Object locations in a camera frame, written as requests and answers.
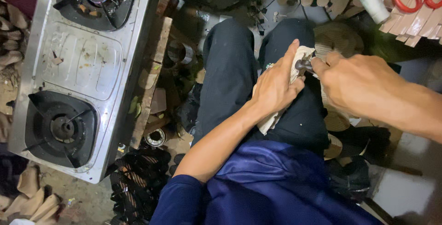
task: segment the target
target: stainless steel stove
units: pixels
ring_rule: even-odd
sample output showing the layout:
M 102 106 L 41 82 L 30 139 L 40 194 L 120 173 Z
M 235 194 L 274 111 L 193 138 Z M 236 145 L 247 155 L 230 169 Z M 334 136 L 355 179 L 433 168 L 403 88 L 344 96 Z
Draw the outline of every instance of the stainless steel stove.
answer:
M 8 148 L 90 183 L 124 129 L 158 0 L 38 0 Z

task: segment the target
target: person's right hand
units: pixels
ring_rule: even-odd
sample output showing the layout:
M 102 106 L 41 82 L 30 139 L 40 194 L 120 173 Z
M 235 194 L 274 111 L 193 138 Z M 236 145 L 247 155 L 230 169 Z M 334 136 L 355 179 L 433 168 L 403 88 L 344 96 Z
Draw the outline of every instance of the person's right hand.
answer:
M 407 82 L 377 56 L 355 55 L 349 59 L 332 52 L 324 63 L 311 60 L 330 104 L 358 117 L 380 116 L 397 103 Z

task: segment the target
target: beige shoe insole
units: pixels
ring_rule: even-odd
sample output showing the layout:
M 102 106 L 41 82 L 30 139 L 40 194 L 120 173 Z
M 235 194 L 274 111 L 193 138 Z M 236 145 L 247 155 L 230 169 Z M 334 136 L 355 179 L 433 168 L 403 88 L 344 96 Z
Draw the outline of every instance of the beige shoe insole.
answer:
M 60 203 L 60 200 L 58 199 L 58 197 L 55 194 L 50 195 L 29 220 L 32 222 L 37 221 L 38 219 L 40 219 L 44 215 L 46 215 L 47 212 L 49 212 L 55 206 L 58 206 L 59 203 Z
M 0 210 L 4 210 L 6 208 L 9 207 L 9 205 L 12 204 L 12 199 L 10 199 L 9 197 L 5 197 L 0 195 Z
M 44 198 L 45 189 L 40 188 L 31 199 L 20 206 L 20 215 L 34 215 L 38 208 L 43 204 Z
M 36 167 L 28 167 L 21 175 L 17 189 L 29 198 L 38 191 L 38 171 Z
M 57 219 L 55 214 L 58 211 L 59 206 L 53 207 L 50 211 L 46 213 L 35 225 L 53 225 L 57 223 Z
M 9 206 L 9 208 L 4 212 L 3 217 L 6 218 L 15 212 L 20 212 L 20 206 L 27 202 L 27 200 L 29 200 L 29 198 L 25 194 L 21 194 L 16 197 L 11 206 Z

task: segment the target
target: person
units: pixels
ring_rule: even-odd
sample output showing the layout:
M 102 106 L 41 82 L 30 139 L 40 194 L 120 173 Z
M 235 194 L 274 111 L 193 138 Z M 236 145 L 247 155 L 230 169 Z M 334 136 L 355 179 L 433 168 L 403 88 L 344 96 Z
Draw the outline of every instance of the person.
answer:
M 314 47 L 313 30 L 304 20 L 280 22 L 263 40 L 259 78 L 253 41 L 234 19 L 207 35 L 193 145 L 149 224 L 379 224 L 328 186 L 319 80 L 307 72 L 289 83 L 297 48 Z M 406 82 L 382 58 L 329 53 L 327 63 L 311 62 L 337 108 L 442 142 L 442 96 Z M 257 130 L 289 104 L 274 129 Z

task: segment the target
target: black trousers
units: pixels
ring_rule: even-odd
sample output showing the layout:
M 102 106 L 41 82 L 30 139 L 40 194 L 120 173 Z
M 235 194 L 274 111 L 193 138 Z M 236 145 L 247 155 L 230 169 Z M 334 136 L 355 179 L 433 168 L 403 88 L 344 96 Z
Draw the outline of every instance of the black trousers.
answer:
M 276 63 L 296 38 L 301 45 L 315 45 L 313 30 L 307 21 L 281 21 L 263 40 L 258 59 L 261 67 L 265 69 L 265 65 Z M 234 19 L 224 20 L 210 30 L 203 48 L 206 75 L 192 145 L 250 100 L 258 78 L 253 48 L 252 32 Z M 254 127 L 244 141 L 272 140 L 322 154 L 329 144 L 324 111 L 319 80 L 307 72 L 305 88 L 275 128 L 264 136 Z

